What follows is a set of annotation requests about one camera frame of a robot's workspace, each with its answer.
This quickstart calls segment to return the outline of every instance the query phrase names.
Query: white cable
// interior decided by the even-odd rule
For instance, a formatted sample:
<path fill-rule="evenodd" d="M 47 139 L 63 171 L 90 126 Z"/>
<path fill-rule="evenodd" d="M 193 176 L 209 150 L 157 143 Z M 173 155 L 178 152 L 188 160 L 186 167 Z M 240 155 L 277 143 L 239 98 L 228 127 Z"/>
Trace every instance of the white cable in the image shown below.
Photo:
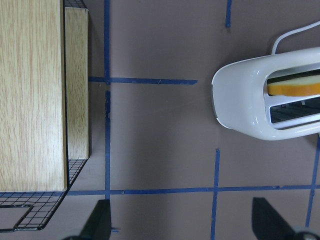
<path fill-rule="evenodd" d="M 282 39 L 284 39 L 284 38 L 286 38 L 286 37 L 288 37 L 288 36 L 290 36 L 290 35 L 292 35 L 292 34 L 297 34 L 297 33 L 300 33 L 300 32 L 302 32 L 302 31 L 305 31 L 305 30 L 308 30 L 308 29 L 312 29 L 312 28 L 314 28 L 314 27 L 316 27 L 316 26 L 318 26 L 318 25 L 320 25 L 320 21 L 317 21 L 317 22 L 312 23 L 312 24 L 310 24 L 310 25 L 308 25 L 308 26 L 304 26 L 304 27 L 301 27 L 301 28 L 298 28 L 298 29 L 289 31 L 289 32 L 287 32 L 287 33 L 285 33 L 285 34 L 282 34 L 282 35 L 281 35 L 280 37 L 278 37 L 278 39 L 274 42 L 271 54 L 272 54 L 272 55 L 276 54 L 276 50 L 277 50 L 278 44 L 279 44 L 279 42 L 280 42 Z"/>

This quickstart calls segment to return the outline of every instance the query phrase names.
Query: wood grain panel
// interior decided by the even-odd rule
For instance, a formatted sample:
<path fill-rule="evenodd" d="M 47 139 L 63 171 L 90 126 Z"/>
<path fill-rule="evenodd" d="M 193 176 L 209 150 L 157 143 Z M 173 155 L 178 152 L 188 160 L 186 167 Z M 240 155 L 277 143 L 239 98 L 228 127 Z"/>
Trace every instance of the wood grain panel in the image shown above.
<path fill-rule="evenodd" d="M 0 5 L 0 191 L 63 191 L 63 1 Z"/>
<path fill-rule="evenodd" d="M 88 159 L 88 9 L 65 8 L 65 61 L 68 156 Z"/>

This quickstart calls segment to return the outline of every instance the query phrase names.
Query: white toaster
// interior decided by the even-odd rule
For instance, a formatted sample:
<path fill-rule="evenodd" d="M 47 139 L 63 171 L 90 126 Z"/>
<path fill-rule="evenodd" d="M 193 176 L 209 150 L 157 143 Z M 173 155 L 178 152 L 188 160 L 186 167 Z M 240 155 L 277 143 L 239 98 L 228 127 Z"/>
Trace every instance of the white toaster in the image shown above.
<path fill-rule="evenodd" d="M 320 132 L 320 94 L 269 95 L 268 80 L 320 70 L 320 47 L 231 63 L 212 79 L 212 106 L 226 128 L 262 140 Z"/>

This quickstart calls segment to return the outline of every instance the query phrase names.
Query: blue tape line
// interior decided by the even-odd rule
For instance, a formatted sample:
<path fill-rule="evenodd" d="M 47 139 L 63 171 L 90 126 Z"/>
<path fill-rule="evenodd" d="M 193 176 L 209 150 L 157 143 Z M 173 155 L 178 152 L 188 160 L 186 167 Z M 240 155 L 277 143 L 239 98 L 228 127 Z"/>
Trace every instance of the blue tape line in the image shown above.
<path fill-rule="evenodd" d="M 110 78 L 110 0 L 104 0 L 104 77 Z"/>
<path fill-rule="evenodd" d="M 220 168 L 220 149 L 215 150 L 215 163 L 214 163 L 214 184 L 213 186 L 217 188 L 219 186 L 219 168 Z"/>
<path fill-rule="evenodd" d="M 213 193 L 213 201 L 212 201 L 212 213 L 211 213 L 211 234 L 210 240 L 215 240 L 216 237 L 216 216 L 217 216 L 217 202 L 218 201 L 218 193 Z"/>
<path fill-rule="evenodd" d="M 198 80 L 111 77 L 110 83 L 194 85 Z"/>
<path fill-rule="evenodd" d="M 170 188 L 170 189 L 127 189 L 110 190 L 111 195 L 149 195 L 213 192 L 212 187 Z"/>
<path fill-rule="evenodd" d="M 274 191 L 274 190 L 309 190 L 311 185 L 290 186 L 225 186 L 218 187 L 217 192 Z"/>
<path fill-rule="evenodd" d="M 118 189 L 110 190 L 111 195 L 147 195 L 147 194 L 179 194 L 179 193 L 214 193 L 214 192 L 247 192 L 247 191 L 284 191 L 310 190 L 311 185 L 288 186 L 225 186 L 225 187 L 190 187 L 168 189 Z"/>
<path fill-rule="evenodd" d="M 309 203 L 308 203 L 308 209 L 307 209 L 306 219 L 305 219 L 305 226 L 307 228 L 309 227 L 309 224 L 310 224 L 312 205 L 313 205 L 314 196 L 315 196 L 315 189 L 317 187 L 316 180 L 317 180 L 317 172 L 318 172 L 318 165 L 319 165 L 319 155 L 320 155 L 320 138 L 318 137 L 317 143 L 316 143 L 315 157 L 314 157 L 314 166 L 313 166 L 313 173 L 312 173 L 311 190 L 309 195 Z"/>
<path fill-rule="evenodd" d="M 94 82 L 94 83 L 107 83 L 108 79 L 105 77 L 99 77 L 99 76 L 90 76 L 88 78 L 89 82 Z"/>
<path fill-rule="evenodd" d="M 111 93 L 105 92 L 105 199 L 110 199 Z"/>
<path fill-rule="evenodd" d="M 225 14 L 225 27 L 226 28 L 231 27 L 231 5 L 232 5 L 232 0 L 227 0 L 226 14 Z"/>
<path fill-rule="evenodd" d="M 89 195 L 105 195 L 105 190 L 79 190 L 69 191 L 68 196 L 89 196 Z"/>
<path fill-rule="evenodd" d="M 214 179 L 213 179 L 213 200 L 212 200 L 212 213 L 211 213 L 211 233 L 210 239 L 215 240 L 216 236 L 216 214 L 217 214 L 217 200 L 219 188 L 219 170 L 220 170 L 220 149 L 215 150 L 214 161 Z"/>

